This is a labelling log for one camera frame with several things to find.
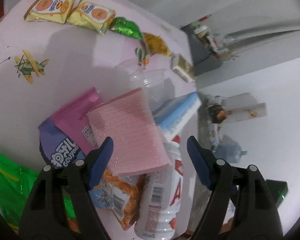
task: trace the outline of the table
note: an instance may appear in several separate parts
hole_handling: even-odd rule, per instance
[[[25,22],[23,15],[34,1],[20,1],[0,23],[0,152],[16,163],[39,171],[44,161],[39,153],[38,125],[93,86],[104,101],[113,98],[114,67],[134,58],[139,42],[110,31],[103,37],[68,24]],[[141,31],[160,35],[171,51],[181,53],[191,62],[187,36],[182,31],[126,0],[87,1],[115,9],[117,16],[136,22]],[[15,68],[14,58],[21,57],[23,49],[31,52],[38,62],[49,59],[45,76],[38,78],[32,74],[33,84],[22,75],[18,78]],[[196,90],[193,83],[185,83],[170,70],[169,57],[160,57],[164,56],[151,57],[148,68],[168,70],[165,84],[173,96]],[[194,192],[195,170],[186,151],[186,139],[190,135],[197,137],[197,116],[181,133],[185,172],[176,236],[187,228]],[[136,239],[133,227],[124,232],[112,213],[102,210],[98,213],[112,239]]]

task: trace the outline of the green snack package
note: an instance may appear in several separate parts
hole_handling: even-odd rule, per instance
[[[0,209],[14,230],[18,230],[23,208],[38,175],[0,154]],[[64,198],[64,202],[68,217],[75,218],[71,200]]]
[[[109,30],[134,39],[143,38],[139,26],[136,25],[134,22],[128,21],[124,17],[114,18],[109,27]]]

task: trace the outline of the red logo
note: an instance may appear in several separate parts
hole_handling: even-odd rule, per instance
[[[179,179],[176,192],[169,206],[172,206],[175,203],[176,199],[180,199],[180,198],[181,198],[181,178]]]
[[[183,165],[180,160],[176,160],[174,169],[183,177]]]

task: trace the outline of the green bag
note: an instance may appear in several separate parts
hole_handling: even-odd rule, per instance
[[[15,164],[0,154],[0,209],[3,218],[18,230],[23,208],[39,173]],[[72,202],[64,198],[69,218],[75,218]]]

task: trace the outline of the pink bubble wrap pouch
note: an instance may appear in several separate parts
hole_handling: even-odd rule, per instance
[[[98,147],[86,113],[101,103],[96,89],[91,88],[51,116],[54,125],[69,136],[85,155]]]
[[[96,106],[87,116],[98,144],[107,136],[114,141],[108,164],[113,175],[150,173],[170,164],[141,88]]]

